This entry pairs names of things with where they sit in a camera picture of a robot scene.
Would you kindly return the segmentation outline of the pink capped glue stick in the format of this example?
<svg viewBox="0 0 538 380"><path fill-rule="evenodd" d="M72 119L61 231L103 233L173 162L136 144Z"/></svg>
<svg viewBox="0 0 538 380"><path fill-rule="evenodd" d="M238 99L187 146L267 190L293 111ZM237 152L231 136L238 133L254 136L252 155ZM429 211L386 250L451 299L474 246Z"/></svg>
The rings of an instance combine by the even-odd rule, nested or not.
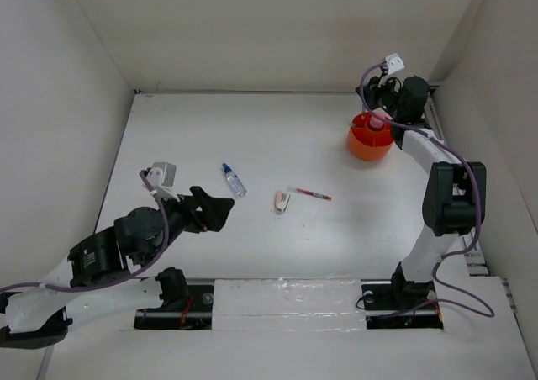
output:
<svg viewBox="0 0 538 380"><path fill-rule="evenodd" d="M369 119L369 127L372 130L383 130L385 122L387 120L387 115L380 108L371 112L371 117Z"/></svg>

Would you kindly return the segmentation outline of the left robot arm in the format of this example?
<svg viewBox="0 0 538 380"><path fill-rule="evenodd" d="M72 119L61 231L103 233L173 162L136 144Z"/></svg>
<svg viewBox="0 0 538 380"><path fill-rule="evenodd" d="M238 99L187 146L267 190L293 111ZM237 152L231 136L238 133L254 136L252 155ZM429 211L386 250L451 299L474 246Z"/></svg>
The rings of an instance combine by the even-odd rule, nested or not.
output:
<svg viewBox="0 0 538 380"><path fill-rule="evenodd" d="M41 282L1 291L1 346L37 350L69 331L129 310L187 309L192 296L181 269L146 272L182 233L219 232L235 206L194 186L188 195L156 196L72 247Z"/></svg>

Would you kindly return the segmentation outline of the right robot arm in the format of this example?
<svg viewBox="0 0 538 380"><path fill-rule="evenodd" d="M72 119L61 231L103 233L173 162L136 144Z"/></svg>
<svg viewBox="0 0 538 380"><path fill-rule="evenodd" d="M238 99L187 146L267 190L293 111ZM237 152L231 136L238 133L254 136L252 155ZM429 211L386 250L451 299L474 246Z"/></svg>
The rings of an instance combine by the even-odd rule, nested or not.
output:
<svg viewBox="0 0 538 380"><path fill-rule="evenodd" d="M453 244L478 234L485 217L487 170L468 162L438 140L423 114L430 86L420 77L400 81L381 75L362 78L363 128L371 135L388 132L397 147L428 172L422 204L424 227L414 248L398 265L382 301L391 309L420 309L439 281L441 263L454 256Z"/></svg>

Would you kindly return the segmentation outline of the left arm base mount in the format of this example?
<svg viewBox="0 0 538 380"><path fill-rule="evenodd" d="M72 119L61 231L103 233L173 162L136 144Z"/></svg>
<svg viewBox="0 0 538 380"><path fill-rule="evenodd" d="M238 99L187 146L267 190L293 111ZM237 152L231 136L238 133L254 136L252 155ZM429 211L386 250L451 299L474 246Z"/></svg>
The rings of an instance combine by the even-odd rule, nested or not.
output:
<svg viewBox="0 0 538 380"><path fill-rule="evenodd" d="M157 308L139 309L136 330L211 330L213 323L213 279L186 279L183 271L167 268L156 276L161 285Z"/></svg>

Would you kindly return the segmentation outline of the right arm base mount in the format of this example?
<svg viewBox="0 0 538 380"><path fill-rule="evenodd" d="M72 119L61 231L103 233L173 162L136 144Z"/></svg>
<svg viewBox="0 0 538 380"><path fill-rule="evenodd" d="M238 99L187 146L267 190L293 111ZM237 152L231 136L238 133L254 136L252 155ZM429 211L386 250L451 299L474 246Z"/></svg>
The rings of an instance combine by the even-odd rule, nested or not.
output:
<svg viewBox="0 0 538 380"><path fill-rule="evenodd" d="M361 282L356 307L365 312L368 330L442 330L433 282L398 285L390 280Z"/></svg>

